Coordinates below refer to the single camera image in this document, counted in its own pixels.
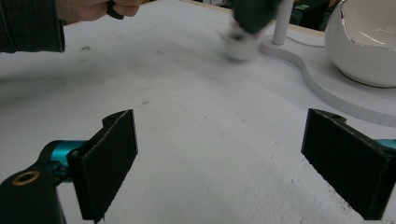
sleeve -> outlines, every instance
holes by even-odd
[[[56,0],[0,0],[0,52],[64,52]]]

hand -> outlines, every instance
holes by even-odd
[[[132,17],[143,0],[114,0],[113,9]],[[106,15],[107,0],[56,0],[58,19],[64,21],[96,21]]]

teal clamp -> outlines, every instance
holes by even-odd
[[[375,141],[384,147],[390,147],[396,150],[396,139],[376,139]]]
[[[81,147],[85,142],[86,141],[61,141],[55,149],[53,149],[48,167],[55,173],[58,182],[71,182],[71,179],[67,176],[67,171],[69,169],[67,154]]]

white ceramic bowl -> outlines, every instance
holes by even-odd
[[[327,24],[325,46],[345,76],[396,87],[396,0],[342,0]]]

white table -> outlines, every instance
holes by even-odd
[[[124,21],[65,27],[64,54],[1,54],[0,180],[48,142],[89,139],[102,118],[132,108],[139,154],[107,223],[393,223],[395,197],[383,221],[365,222],[301,146],[310,107],[372,138],[396,130],[324,104],[290,63],[226,60],[216,29],[230,19],[226,10],[160,0]],[[81,220],[73,185],[58,190],[68,223],[91,223]]]

